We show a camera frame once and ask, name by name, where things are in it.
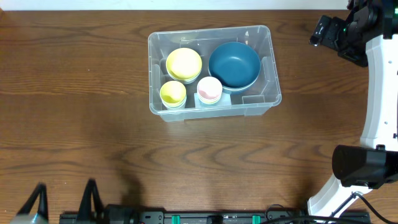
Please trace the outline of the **dark blue large bowl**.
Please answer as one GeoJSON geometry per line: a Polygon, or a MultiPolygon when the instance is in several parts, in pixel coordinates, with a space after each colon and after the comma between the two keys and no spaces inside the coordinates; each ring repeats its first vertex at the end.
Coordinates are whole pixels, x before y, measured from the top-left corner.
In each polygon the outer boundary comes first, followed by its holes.
{"type": "Polygon", "coordinates": [[[222,86],[221,83],[211,83],[209,90],[212,95],[220,95],[222,93],[230,94],[230,95],[236,95],[243,93],[246,90],[249,90],[250,87],[252,87],[253,83],[250,85],[241,87],[241,88],[230,88],[230,87],[224,87],[222,86]]]}

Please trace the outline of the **yellow small bowl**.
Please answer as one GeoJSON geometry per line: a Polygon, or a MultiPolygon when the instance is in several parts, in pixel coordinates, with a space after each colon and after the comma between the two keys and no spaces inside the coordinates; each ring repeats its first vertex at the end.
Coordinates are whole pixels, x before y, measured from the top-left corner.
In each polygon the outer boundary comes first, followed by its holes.
{"type": "Polygon", "coordinates": [[[189,48],[176,49],[166,59],[168,73],[180,79],[189,79],[200,74],[202,65],[199,53],[189,48]]]}

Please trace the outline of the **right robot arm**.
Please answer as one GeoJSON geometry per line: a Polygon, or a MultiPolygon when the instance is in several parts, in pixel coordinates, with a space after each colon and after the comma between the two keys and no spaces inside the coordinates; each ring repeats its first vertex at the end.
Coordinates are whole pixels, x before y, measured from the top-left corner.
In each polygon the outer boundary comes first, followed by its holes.
{"type": "Polygon", "coordinates": [[[349,0],[349,16],[321,16],[309,40],[369,70],[359,146],[336,146],[333,174],[307,201],[307,223],[356,223],[343,212],[384,184],[397,182],[397,1],[349,0]]]}

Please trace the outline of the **light blue plastic cup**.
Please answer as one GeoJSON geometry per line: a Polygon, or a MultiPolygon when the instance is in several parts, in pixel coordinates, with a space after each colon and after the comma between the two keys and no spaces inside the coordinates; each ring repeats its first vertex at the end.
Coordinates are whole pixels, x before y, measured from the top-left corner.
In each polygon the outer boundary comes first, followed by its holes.
{"type": "Polygon", "coordinates": [[[212,106],[218,106],[219,105],[219,101],[218,102],[214,102],[214,103],[204,103],[202,101],[199,102],[201,107],[212,107],[212,106]]]}

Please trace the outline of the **white small bowl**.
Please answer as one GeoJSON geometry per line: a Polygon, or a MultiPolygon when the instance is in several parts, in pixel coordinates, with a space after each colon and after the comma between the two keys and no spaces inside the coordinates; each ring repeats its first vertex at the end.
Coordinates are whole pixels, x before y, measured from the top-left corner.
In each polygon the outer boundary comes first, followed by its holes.
{"type": "Polygon", "coordinates": [[[172,77],[172,79],[175,80],[175,81],[178,81],[178,82],[180,82],[180,83],[182,83],[182,84],[184,84],[184,85],[188,85],[188,84],[193,83],[197,78],[196,78],[196,77],[193,77],[193,78],[188,79],[188,80],[181,80],[181,79],[172,77]]]}

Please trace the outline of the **yellow plastic cup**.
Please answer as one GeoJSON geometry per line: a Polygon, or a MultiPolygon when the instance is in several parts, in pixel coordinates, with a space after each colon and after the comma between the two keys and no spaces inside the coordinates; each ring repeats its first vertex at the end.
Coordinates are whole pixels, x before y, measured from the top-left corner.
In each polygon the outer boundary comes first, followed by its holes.
{"type": "Polygon", "coordinates": [[[218,102],[221,99],[221,96],[209,100],[209,99],[206,99],[199,95],[198,99],[204,103],[214,103],[214,102],[218,102]]]}
{"type": "Polygon", "coordinates": [[[169,81],[162,85],[160,98],[165,105],[177,106],[183,103],[187,96],[184,84],[178,81],[169,81]]]}

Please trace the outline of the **green plastic cup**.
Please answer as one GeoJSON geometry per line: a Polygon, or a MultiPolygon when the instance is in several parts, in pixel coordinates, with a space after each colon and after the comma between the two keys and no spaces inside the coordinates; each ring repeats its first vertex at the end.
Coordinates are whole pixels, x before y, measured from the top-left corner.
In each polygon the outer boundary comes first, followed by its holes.
{"type": "Polygon", "coordinates": [[[177,106],[165,105],[165,107],[166,107],[168,110],[180,110],[180,109],[184,109],[185,103],[182,103],[182,104],[177,105],[177,106]]]}

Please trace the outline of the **light blue small bowl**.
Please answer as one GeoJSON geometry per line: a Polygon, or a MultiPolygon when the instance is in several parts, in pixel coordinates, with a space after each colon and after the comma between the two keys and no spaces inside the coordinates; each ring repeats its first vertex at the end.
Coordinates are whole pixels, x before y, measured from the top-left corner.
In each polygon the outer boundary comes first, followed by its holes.
{"type": "Polygon", "coordinates": [[[192,82],[194,82],[198,77],[199,77],[199,75],[196,75],[196,76],[194,76],[194,77],[192,77],[192,78],[189,78],[189,79],[180,79],[180,78],[177,78],[177,77],[175,77],[175,76],[173,76],[173,75],[169,75],[173,80],[176,80],[176,81],[178,81],[178,82],[182,82],[183,84],[190,84],[190,83],[192,83],[192,82]]]}

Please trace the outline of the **pink plastic cup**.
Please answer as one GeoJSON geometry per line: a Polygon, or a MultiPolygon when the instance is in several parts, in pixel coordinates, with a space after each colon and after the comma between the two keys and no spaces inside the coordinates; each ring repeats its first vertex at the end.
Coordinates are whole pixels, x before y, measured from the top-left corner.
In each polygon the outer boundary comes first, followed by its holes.
{"type": "Polygon", "coordinates": [[[197,85],[197,93],[206,100],[214,100],[221,96],[223,87],[215,77],[202,78],[197,85]]]}

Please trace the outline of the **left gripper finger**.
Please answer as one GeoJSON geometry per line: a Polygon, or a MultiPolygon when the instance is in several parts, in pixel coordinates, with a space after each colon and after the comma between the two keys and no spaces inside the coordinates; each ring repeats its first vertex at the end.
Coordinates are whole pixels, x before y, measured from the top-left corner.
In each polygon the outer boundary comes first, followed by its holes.
{"type": "Polygon", "coordinates": [[[76,221],[93,222],[97,216],[102,216],[104,206],[100,199],[95,179],[89,179],[83,193],[76,221]]]}
{"type": "Polygon", "coordinates": [[[41,218],[43,221],[48,221],[49,211],[47,203],[47,188],[45,184],[40,182],[36,185],[25,204],[23,204],[21,209],[17,212],[17,216],[28,215],[37,199],[39,200],[39,205],[34,220],[41,218]]]}

